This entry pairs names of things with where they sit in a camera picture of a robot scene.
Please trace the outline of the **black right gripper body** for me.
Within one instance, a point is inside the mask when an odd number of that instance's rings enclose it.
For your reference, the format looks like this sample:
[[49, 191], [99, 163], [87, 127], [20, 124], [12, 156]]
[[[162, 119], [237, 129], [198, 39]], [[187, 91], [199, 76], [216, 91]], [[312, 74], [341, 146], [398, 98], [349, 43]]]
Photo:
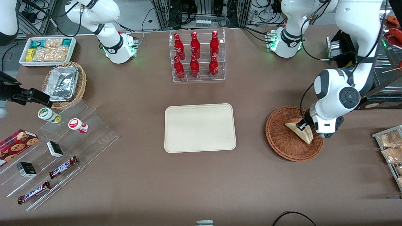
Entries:
[[21, 93], [21, 83], [15, 78], [9, 76], [7, 73], [0, 72], [0, 100], [10, 102], [21, 102], [21, 100], [14, 98], [15, 94]]

